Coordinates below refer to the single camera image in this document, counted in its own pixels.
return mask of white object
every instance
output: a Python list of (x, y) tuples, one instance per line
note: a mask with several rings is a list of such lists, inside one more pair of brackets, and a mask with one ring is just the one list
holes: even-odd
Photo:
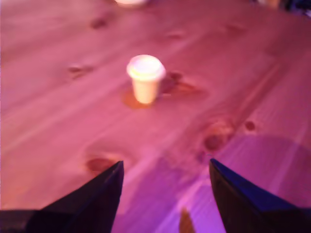
[(152, 103), (157, 98), (159, 84), (165, 77), (166, 71), (162, 63), (156, 57), (138, 55), (130, 60), (126, 70), (132, 78), (137, 101)]
[(125, 7), (139, 6), (148, 2), (148, 0), (115, 0), (118, 5)]

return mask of white cup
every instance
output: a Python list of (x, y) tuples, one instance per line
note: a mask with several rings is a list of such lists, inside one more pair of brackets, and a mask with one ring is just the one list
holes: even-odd
[(119, 6), (135, 7), (146, 4), (149, 0), (115, 0)]
[(132, 78), (134, 96), (143, 104), (152, 103), (158, 95), (159, 85), (165, 77), (162, 63), (150, 55), (133, 57), (127, 65), (127, 73)]

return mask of wood grain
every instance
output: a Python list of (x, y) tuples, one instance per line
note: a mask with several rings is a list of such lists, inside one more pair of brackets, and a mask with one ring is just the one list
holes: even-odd
[[(211, 157), (310, 208), (307, 18), (245, 0), (1, 7), (1, 208), (41, 208), (124, 160), (113, 232), (225, 232)], [(125, 67), (142, 53), (180, 77), (132, 108)]]

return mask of table surface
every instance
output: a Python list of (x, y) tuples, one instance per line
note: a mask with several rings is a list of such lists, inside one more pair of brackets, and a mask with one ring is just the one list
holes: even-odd
[[(311, 21), (247, 0), (1, 4), (1, 207), (41, 208), (113, 161), (113, 232), (224, 232), (208, 160), (311, 206)], [(126, 64), (158, 57), (152, 106)]]

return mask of cup lid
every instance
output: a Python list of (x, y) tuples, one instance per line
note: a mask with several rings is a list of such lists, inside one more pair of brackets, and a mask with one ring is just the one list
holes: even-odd
[(165, 74), (165, 68), (159, 59), (150, 55), (133, 57), (126, 70), (133, 79), (141, 81), (159, 80)]

